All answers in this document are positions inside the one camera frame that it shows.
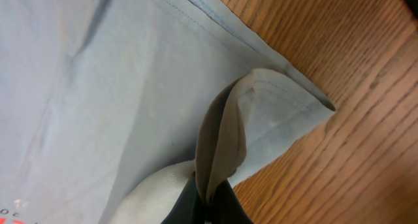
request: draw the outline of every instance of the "wooden surface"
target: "wooden surface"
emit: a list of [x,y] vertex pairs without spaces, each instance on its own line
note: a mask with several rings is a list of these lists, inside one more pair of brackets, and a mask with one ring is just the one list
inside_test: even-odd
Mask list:
[[418,23],[403,0],[222,0],[335,103],[236,193],[255,223],[418,223]]

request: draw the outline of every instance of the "brown wood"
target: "brown wood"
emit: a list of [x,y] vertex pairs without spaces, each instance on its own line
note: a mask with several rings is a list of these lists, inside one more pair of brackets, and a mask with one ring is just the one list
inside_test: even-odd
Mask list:
[[236,187],[255,223],[418,223],[418,23],[403,0],[222,0],[338,112]]

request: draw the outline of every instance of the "light blue fabric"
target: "light blue fabric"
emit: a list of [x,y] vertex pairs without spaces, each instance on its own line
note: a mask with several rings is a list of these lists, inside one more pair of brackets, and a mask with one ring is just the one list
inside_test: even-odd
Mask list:
[[[233,184],[334,110],[219,0],[0,0],[0,17],[8,220],[18,212],[26,223],[107,223],[145,177],[193,158],[213,98],[254,68],[283,73],[280,88],[293,97],[278,99],[295,106],[294,116],[285,125],[270,119],[271,135],[251,129]],[[262,144],[278,146],[257,152]]]

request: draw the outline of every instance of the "garment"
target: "garment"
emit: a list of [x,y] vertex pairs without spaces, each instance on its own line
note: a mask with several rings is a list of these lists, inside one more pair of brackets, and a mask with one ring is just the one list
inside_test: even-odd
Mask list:
[[[219,0],[0,0],[0,17],[0,204],[8,221],[16,212],[25,223],[107,223],[147,176],[193,159],[210,102],[256,67],[306,91],[283,95],[293,107],[291,119],[272,122],[287,125],[276,153],[256,153],[266,156],[259,163],[248,147],[242,166],[251,169],[231,184],[333,113]],[[257,135],[247,144],[276,143]]]

